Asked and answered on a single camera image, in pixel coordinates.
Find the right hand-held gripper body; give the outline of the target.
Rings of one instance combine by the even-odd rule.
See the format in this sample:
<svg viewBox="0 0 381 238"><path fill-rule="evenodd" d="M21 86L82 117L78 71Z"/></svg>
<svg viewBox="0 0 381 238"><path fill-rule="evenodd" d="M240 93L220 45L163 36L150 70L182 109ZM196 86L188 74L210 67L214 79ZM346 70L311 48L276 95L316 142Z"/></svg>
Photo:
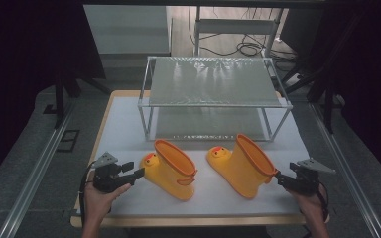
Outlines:
<svg viewBox="0 0 381 238"><path fill-rule="evenodd" d="M310 196L318 191L319 173L335 174L336 170L316 161L307 159L295 162L299 166L296 176L292 178L293 182L290 190L299 194Z"/></svg>

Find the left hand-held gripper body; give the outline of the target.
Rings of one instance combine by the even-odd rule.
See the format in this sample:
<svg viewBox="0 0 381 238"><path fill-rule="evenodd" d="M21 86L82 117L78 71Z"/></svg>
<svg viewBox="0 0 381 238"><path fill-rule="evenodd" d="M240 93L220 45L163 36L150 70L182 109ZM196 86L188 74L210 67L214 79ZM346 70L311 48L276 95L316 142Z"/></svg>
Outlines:
<svg viewBox="0 0 381 238"><path fill-rule="evenodd" d="M113 192L120 186L127 184L127 176L120 176L122 165L117 164L118 159L105 152L92 165L94 169L93 185L101 192Z"/></svg>

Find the yellow duck rain boot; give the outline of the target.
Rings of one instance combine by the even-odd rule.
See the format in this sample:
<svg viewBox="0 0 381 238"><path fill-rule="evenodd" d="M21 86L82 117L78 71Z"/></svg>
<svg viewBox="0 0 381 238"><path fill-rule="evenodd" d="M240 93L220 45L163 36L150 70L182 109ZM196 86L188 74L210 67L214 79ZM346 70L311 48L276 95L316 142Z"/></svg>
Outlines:
<svg viewBox="0 0 381 238"><path fill-rule="evenodd" d="M191 199L197 173L193 160L166 140L156 140L154 148L155 152L147 154L140 162L140 168L145 169L145 179L178 200Z"/></svg>
<svg viewBox="0 0 381 238"><path fill-rule="evenodd" d="M238 194L248 199L255 198L259 187L278 172L261 147L243 134L237 135L232 151L216 146L208 150L206 159Z"/></svg>

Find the two-tier metal shoe rack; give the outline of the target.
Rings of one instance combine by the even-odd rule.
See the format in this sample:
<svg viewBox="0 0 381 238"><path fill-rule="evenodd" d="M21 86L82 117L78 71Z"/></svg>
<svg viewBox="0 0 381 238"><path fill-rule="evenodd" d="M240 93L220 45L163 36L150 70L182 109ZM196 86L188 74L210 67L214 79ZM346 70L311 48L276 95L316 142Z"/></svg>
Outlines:
<svg viewBox="0 0 381 238"><path fill-rule="evenodd" d="M138 99L148 140L273 141L292 108L270 58L149 57Z"/></svg>

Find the person's right hand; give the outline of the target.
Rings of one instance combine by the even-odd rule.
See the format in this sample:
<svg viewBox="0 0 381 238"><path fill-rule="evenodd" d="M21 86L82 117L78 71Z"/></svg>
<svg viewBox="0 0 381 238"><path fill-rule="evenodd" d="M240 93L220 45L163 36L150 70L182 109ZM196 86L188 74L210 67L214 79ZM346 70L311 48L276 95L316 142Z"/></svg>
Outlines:
<svg viewBox="0 0 381 238"><path fill-rule="evenodd" d="M289 194L296 200L302 215L307 222L326 222L322 203L318 195L304 196L289 190Z"/></svg>

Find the person's left hand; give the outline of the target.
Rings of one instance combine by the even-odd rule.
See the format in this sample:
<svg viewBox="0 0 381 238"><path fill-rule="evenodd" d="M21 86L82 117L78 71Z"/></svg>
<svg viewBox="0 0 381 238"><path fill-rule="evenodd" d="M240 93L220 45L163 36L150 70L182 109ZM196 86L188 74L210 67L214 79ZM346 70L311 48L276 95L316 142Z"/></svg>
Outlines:
<svg viewBox="0 0 381 238"><path fill-rule="evenodd" d="M112 202L131 187L131 184L127 183L113 192L104 193L94 187L93 181L94 171L91 171L84 190L85 228L92 226L99 227L104 217L108 214Z"/></svg>

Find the black stand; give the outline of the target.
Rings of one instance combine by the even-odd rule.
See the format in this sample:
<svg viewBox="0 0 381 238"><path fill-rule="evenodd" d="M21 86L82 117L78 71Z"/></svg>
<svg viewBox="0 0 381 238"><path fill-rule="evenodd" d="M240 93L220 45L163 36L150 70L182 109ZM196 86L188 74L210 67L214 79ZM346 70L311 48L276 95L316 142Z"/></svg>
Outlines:
<svg viewBox="0 0 381 238"><path fill-rule="evenodd" d="M302 79L296 83L287 86L284 91L286 93L292 93L303 86L311 84L312 87L307 93L308 102L316 103L322 97L324 97L323 106L323 119L322 122L327 129L327 131L332 134L332 110L334 107L333 96L334 96L334 82L331 78L332 68L334 67L338 53L336 51L331 51L329 55L324 58L323 63L317 70L304 76Z"/></svg>
<svg viewBox="0 0 381 238"><path fill-rule="evenodd" d="M55 70L55 99L56 99L56 115L57 122L55 128L62 126L63 120L67 117L67 112L64 110L64 93L67 92L69 97L78 98L81 94L81 89L78 80L88 83L101 92L110 95L112 90L98 82L95 78L86 73L80 72L78 69L68 69L63 66L58 66Z"/></svg>

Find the white table mat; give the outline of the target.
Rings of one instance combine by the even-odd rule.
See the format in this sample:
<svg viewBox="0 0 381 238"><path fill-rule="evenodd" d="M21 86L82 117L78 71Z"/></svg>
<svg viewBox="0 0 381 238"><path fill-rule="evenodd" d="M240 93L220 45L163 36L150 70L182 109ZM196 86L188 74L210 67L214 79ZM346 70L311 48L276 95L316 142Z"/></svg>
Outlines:
<svg viewBox="0 0 381 238"><path fill-rule="evenodd" d="M154 143L145 139L136 97L115 96L109 100L94 160L108 152L119 164L134 162L154 151ZM210 216L297 214L295 200L272 179L262 184L253 199L238 194L208 163L207 151L215 146L229 150L233 141L175 141L195 163L194 195L178 200L144 178L136 180L126 193L116 199L110 214L114 217Z"/></svg>

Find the white cabinet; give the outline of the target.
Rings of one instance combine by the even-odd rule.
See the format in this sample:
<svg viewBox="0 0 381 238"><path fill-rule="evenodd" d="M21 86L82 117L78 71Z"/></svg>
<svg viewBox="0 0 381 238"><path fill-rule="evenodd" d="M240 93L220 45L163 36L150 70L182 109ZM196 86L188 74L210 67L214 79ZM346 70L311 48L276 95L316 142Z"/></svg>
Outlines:
<svg viewBox="0 0 381 238"><path fill-rule="evenodd" d="M171 52L169 7L84 5L83 8L101 54L168 55Z"/></svg>

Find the aluminium rail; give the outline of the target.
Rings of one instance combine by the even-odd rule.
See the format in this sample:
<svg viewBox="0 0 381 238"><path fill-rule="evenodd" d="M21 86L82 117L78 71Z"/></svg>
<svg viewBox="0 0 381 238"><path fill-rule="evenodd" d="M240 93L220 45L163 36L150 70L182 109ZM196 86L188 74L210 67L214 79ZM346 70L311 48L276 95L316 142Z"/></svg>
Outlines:
<svg viewBox="0 0 381 238"><path fill-rule="evenodd" d="M70 99L63 112L63 118L59 120L59 126L53 130L40 156L36 160L28 179L24 183L17 199L15 200L9 214L7 215L1 229L0 238L14 238L31 202L37 192L40 183L48 169L48 166L56 152L59 142L62 139L64 131L70 122L73 110L76 106L76 100Z"/></svg>
<svg viewBox="0 0 381 238"><path fill-rule="evenodd" d="M324 117L322 116L320 109L315 104L309 104L312 112L314 113L315 120L322 133L324 140L328 147L330 148L331 154L335 160L338 172L343 177L347 188L357 205L359 212L366 223L366 226L371 233L373 238L381 238L381 221L372 207L369 199L366 197L362 187L360 186L357 178L350 165L348 164L344 153L341 151L339 144L337 143L335 137L330 133L324 122Z"/></svg>

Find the grey metal stand frame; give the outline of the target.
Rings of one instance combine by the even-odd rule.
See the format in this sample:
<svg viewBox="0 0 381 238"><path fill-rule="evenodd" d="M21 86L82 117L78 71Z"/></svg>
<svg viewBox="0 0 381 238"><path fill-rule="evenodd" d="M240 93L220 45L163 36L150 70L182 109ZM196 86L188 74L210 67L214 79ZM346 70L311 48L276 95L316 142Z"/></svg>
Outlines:
<svg viewBox="0 0 381 238"><path fill-rule="evenodd" d="M245 19L202 19L200 7L196 7L194 23L194 47L193 54L199 55L199 40L201 34L243 34L267 36L263 57L268 58L277 35L284 9L278 10L273 20L245 20Z"/></svg>

